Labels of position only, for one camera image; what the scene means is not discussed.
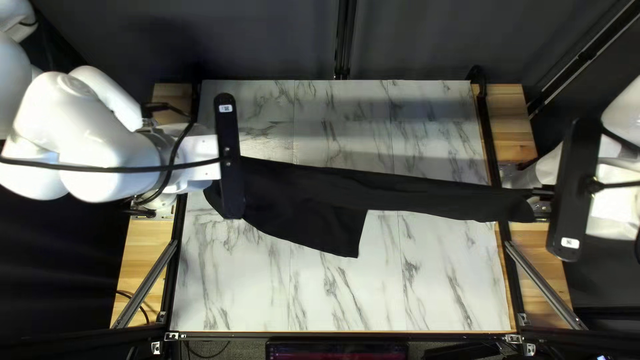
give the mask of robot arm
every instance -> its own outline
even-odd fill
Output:
[[[69,75],[46,72],[26,90],[2,156],[104,168],[166,165],[184,124],[139,128],[140,107],[134,104],[95,68],[81,67]],[[181,143],[176,164],[218,157],[216,135],[200,126],[192,133]],[[0,163],[1,185],[38,200],[66,193],[87,202],[124,199],[158,189],[164,176],[166,172],[76,172]],[[164,193],[201,190],[219,178],[217,163],[177,170]]]
[[[37,27],[38,22],[29,1],[0,1],[0,31],[9,35],[14,41],[23,41]]]

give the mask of black pants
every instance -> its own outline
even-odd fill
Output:
[[[319,168],[241,158],[243,219],[263,233],[350,258],[358,257],[368,210],[412,211],[457,220],[534,221],[528,189]],[[218,184],[204,191],[221,215]]]

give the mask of qr code label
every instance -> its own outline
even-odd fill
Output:
[[[562,238],[562,240],[560,240],[560,245],[569,247],[571,249],[577,249],[580,247],[580,240],[572,238]]]

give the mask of white marble tabletop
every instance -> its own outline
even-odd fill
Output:
[[[244,156],[487,183],[466,81],[205,81],[236,98]],[[171,329],[508,331],[493,224],[370,211],[358,259],[222,219],[188,197]]]

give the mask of wooden board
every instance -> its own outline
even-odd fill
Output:
[[[157,84],[154,88],[154,101],[169,102],[184,110],[190,110],[191,87],[184,84]],[[521,163],[534,159],[536,147],[531,133],[531,125],[527,114],[524,93],[520,85],[489,85],[487,105],[492,123],[492,131],[498,161]],[[186,119],[170,111],[156,113],[156,119],[161,124],[184,122]],[[151,266],[156,261],[166,244],[169,242],[172,232],[172,221],[148,221],[132,220],[129,224],[129,235],[125,245],[125,254],[120,272],[119,290],[133,293],[142,282]],[[551,286],[560,294],[567,304],[571,304],[569,292],[564,278],[562,262],[545,249],[547,237],[547,224],[511,224],[512,238],[527,259],[546,278]],[[499,252],[504,278],[504,258]],[[550,327],[568,327],[549,306],[540,291],[533,285],[525,274],[520,275],[520,287],[522,289],[525,311],[533,325]],[[158,280],[145,299],[143,307],[147,310],[152,321],[157,316],[160,308],[162,281],[164,274]],[[118,295],[115,298],[113,321],[128,299]],[[515,321],[511,301],[509,304],[509,318],[511,328],[515,329]],[[145,323],[142,313],[138,311],[131,322],[131,326]]]
[[[479,88],[472,85],[474,94]],[[522,86],[518,84],[489,85],[487,87],[487,107],[491,121],[493,142],[499,163],[524,163],[535,159],[538,154],[531,132]],[[564,276],[562,261],[545,248],[548,224],[511,223],[511,238],[520,251],[535,266],[542,276],[555,289],[560,297],[571,306],[571,299]],[[496,229],[496,238],[500,250],[502,272],[507,279],[504,258],[500,243],[500,234]],[[525,312],[534,326],[569,328],[556,314],[533,284],[530,278],[518,269],[520,289]],[[509,284],[507,284],[509,318],[515,329],[515,318],[511,308]]]
[[[191,111],[191,85],[189,84],[156,84],[154,87],[154,102],[168,102],[180,110]],[[154,114],[160,124],[186,122],[189,119],[173,111],[162,111]],[[131,220],[127,242],[124,247],[118,290],[132,295],[142,283],[151,266],[156,262],[166,244],[171,240],[173,220]],[[156,320],[164,288],[164,270],[153,288],[147,295],[143,309],[149,320]],[[129,299],[116,295],[111,314],[111,323],[117,318]],[[140,310],[136,313],[129,326],[145,325],[147,322]]]

